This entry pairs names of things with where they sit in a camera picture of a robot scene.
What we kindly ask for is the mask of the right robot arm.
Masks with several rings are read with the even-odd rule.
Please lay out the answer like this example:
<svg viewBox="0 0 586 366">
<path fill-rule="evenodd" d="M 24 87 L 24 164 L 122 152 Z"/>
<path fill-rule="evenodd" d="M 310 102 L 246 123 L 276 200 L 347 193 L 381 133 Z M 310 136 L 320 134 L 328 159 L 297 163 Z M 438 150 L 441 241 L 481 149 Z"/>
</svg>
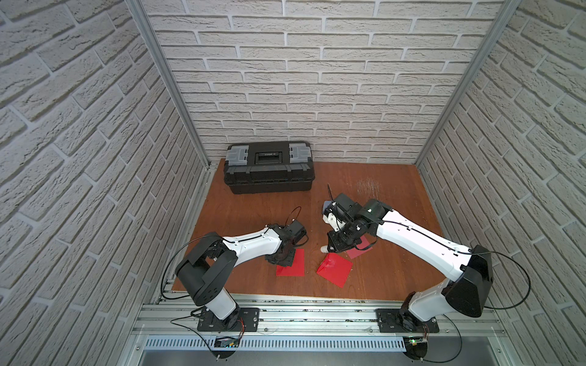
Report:
<svg viewBox="0 0 586 366">
<path fill-rule="evenodd" d="M 493 284 L 491 253 L 485 247 L 468 248 L 445 239 L 375 199 L 361 205 L 340 194 L 325 201 L 323 219 L 331 226 L 325 253 L 355 249 L 369 234 L 409 251 L 445 276 L 439 285 L 407 296 L 397 315 L 404 329 L 413 331 L 454 312 L 471 318 L 482 315 Z"/>
</svg>

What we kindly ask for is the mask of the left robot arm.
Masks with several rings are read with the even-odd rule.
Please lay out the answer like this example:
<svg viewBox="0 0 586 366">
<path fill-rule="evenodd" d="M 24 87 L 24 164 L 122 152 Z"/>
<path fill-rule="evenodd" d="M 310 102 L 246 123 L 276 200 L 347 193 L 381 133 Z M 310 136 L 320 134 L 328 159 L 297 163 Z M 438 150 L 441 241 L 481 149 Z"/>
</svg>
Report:
<svg viewBox="0 0 586 366">
<path fill-rule="evenodd" d="M 216 320 L 231 328 L 239 320 L 240 308 L 225 289 L 233 269 L 263 257 L 268 263 L 289 267 L 307 236 L 298 221 L 287 226 L 270 224 L 242 236 L 206 234 L 175 268 L 175 275 L 198 307 L 211 311 Z"/>
</svg>

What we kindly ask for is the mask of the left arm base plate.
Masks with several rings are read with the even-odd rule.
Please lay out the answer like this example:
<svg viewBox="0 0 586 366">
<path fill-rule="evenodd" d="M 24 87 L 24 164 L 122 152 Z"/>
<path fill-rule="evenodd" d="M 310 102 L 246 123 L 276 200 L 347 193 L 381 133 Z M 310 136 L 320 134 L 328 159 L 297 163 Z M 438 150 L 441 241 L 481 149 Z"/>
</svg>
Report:
<svg viewBox="0 0 586 366">
<path fill-rule="evenodd" d="M 259 308 L 237 307 L 224 320 L 217 318 L 208 308 L 200 316 L 199 332 L 256 332 L 259 324 Z"/>
</svg>

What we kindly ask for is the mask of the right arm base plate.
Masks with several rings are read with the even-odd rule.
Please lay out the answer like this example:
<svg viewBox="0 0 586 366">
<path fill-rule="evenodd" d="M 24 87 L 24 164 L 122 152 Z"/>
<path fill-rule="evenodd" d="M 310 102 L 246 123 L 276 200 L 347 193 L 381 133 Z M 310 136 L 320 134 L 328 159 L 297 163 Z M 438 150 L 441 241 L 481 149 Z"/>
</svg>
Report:
<svg viewBox="0 0 586 366">
<path fill-rule="evenodd" d="M 435 334 L 440 328 L 435 318 L 423 322 L 400 309 L 379 308 L 375 310 L 380 333 L 425 333 Z"/>
</svg>

